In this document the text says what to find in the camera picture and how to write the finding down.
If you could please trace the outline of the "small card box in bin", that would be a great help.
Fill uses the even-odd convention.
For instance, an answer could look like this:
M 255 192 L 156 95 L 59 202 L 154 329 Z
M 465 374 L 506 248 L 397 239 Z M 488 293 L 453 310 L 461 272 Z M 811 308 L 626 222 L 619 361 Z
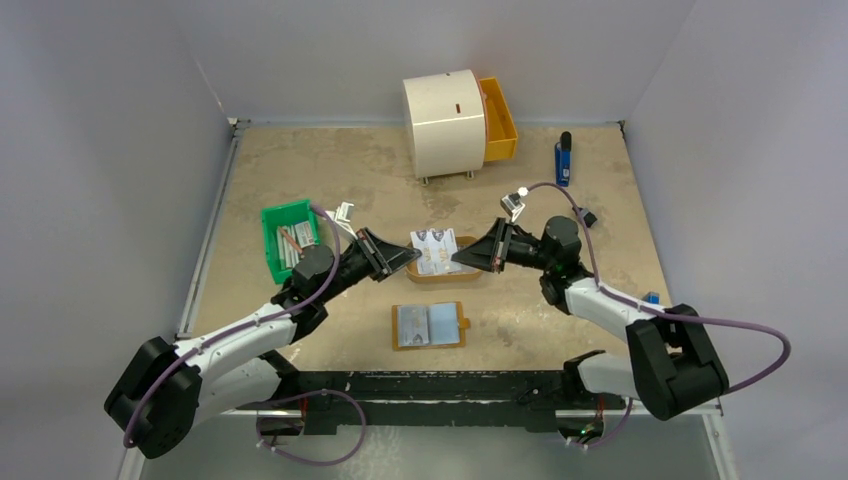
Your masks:
M 312 224 L 309 221 L 295 224 L 294 231 L 298 245 L 301 248 L 306 248 L 316 244 Z

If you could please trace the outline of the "small black knob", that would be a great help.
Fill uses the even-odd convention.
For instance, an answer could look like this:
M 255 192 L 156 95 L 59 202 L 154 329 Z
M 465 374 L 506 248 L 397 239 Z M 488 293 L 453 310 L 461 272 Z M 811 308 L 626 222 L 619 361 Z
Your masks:
M 591 228 L 598 221 L 597 216 L 587 208 L 580 208 L 578 214 L 587 228 Z

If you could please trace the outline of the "green plastic bin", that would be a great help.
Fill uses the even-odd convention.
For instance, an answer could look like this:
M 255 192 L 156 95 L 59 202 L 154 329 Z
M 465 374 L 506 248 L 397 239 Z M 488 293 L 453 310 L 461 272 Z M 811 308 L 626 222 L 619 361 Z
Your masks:
M 308 199 L 264 208 L 260 213 L 266 263 L 272 280 L 282 285 L 308 246 L 321 243 L 317 217 Z

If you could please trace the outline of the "yellow leather card holder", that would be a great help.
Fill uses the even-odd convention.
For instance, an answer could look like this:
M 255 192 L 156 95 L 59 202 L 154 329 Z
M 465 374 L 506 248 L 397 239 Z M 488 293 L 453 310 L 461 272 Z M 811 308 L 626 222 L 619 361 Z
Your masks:
M 393 305 L 391 310 L 392 348 L 395 351 L 461 348 L 466 345 L 466 333 L 471 323 L 465 317 L 460 302 L 424 305 L 428 308 L 430 341 L 428 345 L 412 347 L 402 347 L 398 344 L 397 309 L 399 306 L 402 305 Z

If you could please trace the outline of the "yellow open drawer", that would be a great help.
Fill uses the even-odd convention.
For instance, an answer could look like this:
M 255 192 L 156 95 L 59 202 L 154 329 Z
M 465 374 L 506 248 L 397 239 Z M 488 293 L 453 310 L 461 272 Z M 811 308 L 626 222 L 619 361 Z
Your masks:
M 495 77 L 479 80 L 486 118 L 484 162 L 512 159 L 518 134 L 504 93 Z

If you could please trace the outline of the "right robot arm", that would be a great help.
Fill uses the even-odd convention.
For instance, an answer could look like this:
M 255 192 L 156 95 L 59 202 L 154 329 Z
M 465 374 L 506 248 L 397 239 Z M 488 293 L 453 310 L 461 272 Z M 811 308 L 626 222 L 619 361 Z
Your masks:
M 680 304 L 662 310 L 607 287 L 580 260 L 577 223 L 550 218 L 536 238 L 504 218 L 452 261 L 499 273 L 508 264 L 540 271 L 541 293 L 557 310 L 587 320 L 627 345 L 627 357 L 603 351 L 573 360 L 561 392 L 576 407 L 600 393 L 640 401 L 668 420 L 729 391 L 729 378 L 697 312 Z

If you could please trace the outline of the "brown pencil in bin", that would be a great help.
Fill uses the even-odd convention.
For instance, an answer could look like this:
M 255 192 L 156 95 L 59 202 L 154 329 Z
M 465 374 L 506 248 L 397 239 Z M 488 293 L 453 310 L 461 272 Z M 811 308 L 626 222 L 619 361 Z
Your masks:
M 303 253 L 302 247 L 296 241 L 296 239 L 289 233 L 289 231 L 285 227 L 278 228 L 279 233 L 283 236 L 286 242 L 290 245 L 290 248 L 296 251 L 299 255 Z

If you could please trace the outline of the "yellow oval plastic tray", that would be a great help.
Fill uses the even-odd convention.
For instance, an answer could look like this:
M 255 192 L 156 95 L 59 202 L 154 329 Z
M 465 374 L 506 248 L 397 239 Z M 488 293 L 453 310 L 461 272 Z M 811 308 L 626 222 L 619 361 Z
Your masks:
M 452 271 L 422 274 L 419 270 L 419 261 L 413 261 L 405 267 L 406 277 L 417 284 L 445 284 L 470 282 L 480 278 L 483 271 L 464 265 L 458 265 Z

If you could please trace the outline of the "white credit card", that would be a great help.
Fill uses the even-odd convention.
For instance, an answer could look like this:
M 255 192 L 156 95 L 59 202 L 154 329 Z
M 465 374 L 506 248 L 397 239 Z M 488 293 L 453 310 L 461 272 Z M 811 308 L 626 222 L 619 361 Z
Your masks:
M 397 309 L 397 340 L 402 347 L 428 345 L 428 308 L 424 305 L 402 305 Z

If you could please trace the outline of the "cream round drawer cabinet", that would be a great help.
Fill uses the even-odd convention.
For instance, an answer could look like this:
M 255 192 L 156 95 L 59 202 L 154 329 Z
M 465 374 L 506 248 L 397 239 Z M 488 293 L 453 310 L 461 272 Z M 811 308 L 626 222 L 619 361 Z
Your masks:
M 469 70 L 402 82 L 414 176 L 472 176 L 484 163 L 487 142 L 480 83 Z

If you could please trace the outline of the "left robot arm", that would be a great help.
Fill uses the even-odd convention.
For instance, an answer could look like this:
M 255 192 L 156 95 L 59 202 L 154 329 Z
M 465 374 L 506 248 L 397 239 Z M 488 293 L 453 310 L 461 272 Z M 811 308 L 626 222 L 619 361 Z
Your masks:
M 255 312 L 193 340 L 144 342 L 104 411 L 123 431 L 125 447 L 154 459 L 221 411 L 262 401 L 287 408 L 297 399 L 298 382 L 278 371 L 277 349 L 311 334 L 327 318 L 327 303 L 347 289 L 366 278 L 383 281 L 420 255 L 367 228 L 341 253 L 308 246 L 281 290 Z

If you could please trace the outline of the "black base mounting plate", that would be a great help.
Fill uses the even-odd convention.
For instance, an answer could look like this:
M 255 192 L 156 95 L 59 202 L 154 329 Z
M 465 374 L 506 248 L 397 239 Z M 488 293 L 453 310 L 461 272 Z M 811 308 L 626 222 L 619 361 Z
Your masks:
M 623 398 L 593 394 L 564 370 L 292 371 L 259 410 L 305 416 L 308 435 L 340 426 L 516 427 L 531 433 L 578 434 L 599 410 Z

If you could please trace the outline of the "aluminium frame rail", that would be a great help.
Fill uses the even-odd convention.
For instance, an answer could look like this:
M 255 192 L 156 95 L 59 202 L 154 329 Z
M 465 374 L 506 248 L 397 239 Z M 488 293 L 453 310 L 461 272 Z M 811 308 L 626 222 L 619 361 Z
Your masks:
M 640 401 L 657 419 L 668 420 L 713 400 L 728 390 L 721 366 L 663 362 L 656 371 L 648 364 L 636 371 L 618 357 L 599 351 L 564 363 L 559 371 L 351 371 L 287 373 L 292 387 L 319 389 L 339 385 L 363 400 L 437 402 L 507 402 L 535 408 L 582 408 L 596 395 L 615 395 Z

